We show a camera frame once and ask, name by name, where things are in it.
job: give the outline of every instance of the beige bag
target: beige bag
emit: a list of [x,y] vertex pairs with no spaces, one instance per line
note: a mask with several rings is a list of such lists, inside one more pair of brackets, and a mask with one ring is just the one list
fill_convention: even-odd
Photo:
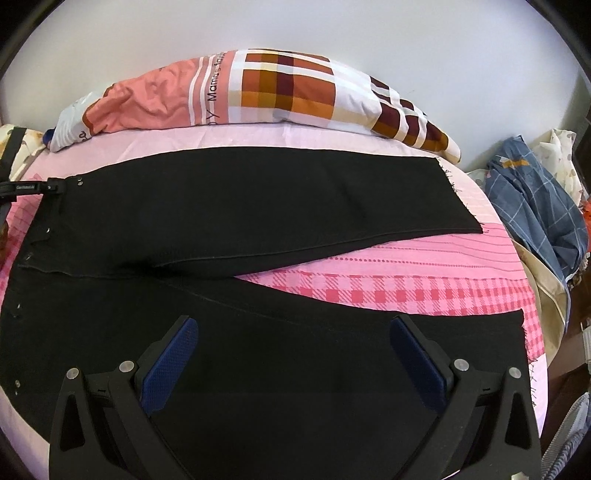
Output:
[[568,296],[564,285],[543,262],[524,246],[512,240],[525,274],[535,294],[536,306],[548,365],[560,347],[568,315]]

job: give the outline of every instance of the black pants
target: black pants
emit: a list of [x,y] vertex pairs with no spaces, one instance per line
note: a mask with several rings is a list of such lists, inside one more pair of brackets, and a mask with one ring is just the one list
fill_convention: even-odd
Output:
[[[187,314],[199,344],[152,419],[196,478],[394,476],[434,421],[389,345],[394,313],[228,277],[480,232],[436,160],[215,148],[67,184],[43,199],[0,313],[0,384],[33,428],[48,438],[69,368],[137,360]],[[413,319],[476,368],[527,371],[521,312]]]
[[434,158],[208,148],[67,179],[43,199],[28,265],[231,277],[443,233],[482,229]]
[[[0,317],[0,383],[48,439],[69,368],[102,372],[136,361],[180,314],[197,319],[199,343],[152,419],[195,478],[385,480],[435,420],[389,345],[393,312],[235,278],[96,279],[19,269]],[[412,318],[452,358],[528,371],[521,311]]]

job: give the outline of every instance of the pink checkered sheet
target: pink checkered sheet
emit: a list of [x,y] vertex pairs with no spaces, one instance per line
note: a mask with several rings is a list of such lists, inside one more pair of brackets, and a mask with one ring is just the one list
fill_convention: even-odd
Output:
[[[66,177],[166,151],[224,146],[322,148],[393,157],[435,157],[398,141],[301,125],[216,125],[99,135],[59,153],[43,152],[25,178]],[[390,242],[241,278],[367,309],[452,316],[523,309],[532,398],[541,432],[547,409],[547,374],[534,293],[511,240],[484,193],[457,167],[441,158],[439,162],[462,202],[483,225],[483,234]],[[420,190],[420,179],[413,181]],[[8,216],[9,254],[0,270],[0,304],[12,263],[40,201],[39,196],[19,197]],[[34,475],[46,479],[48,444],[12,408],[1,389],[0,426]]]

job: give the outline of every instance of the metal rivet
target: metal rivet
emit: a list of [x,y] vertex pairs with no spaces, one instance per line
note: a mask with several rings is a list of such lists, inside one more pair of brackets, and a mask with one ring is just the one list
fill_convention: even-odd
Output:
[[121,362],[119,366],[119,371],[126,374],[127,372],[131,372],[134,369],[135,365],[131,360],[126,360],[125,362]]
[[78,370],[76,367],[70,368],[68,370],[68,372],[66,373],[66,377],[70,380],[74,380],[78,376],[79,373],[80,373],[80,370]]
[[453,366],[456,367],[460,372],[465,372],[470,368],[470,364],[463,358],[457,358],[453,361]]
[[521,378],[521,370],[519,370],[517,367],[511,367],[509,369],[509,375],[513,378]]

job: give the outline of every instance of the pillowcase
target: pillowcase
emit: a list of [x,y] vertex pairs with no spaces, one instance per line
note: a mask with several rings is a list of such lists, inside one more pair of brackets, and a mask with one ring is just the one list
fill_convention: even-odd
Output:
[[56,152],[100,132],[282,121],[393,138],[460,161],[456,143],[385,83],[326,57],[264,48],[178,61],[91,92],[45,141]]

